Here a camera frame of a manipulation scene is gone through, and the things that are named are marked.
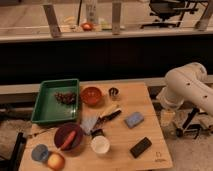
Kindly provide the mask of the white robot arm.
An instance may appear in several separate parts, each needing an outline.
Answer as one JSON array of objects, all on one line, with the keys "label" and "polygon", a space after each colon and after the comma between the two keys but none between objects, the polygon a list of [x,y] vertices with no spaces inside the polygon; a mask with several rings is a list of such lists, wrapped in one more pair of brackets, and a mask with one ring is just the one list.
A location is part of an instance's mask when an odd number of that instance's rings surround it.
[{"label": "white robot arm", "polygon": [[166,110],[177,110],[187,100],[213,117],[213,89],[204,83],[206,78],[207,70],[198,62],[173,68],[166,73],[157,100]]}]

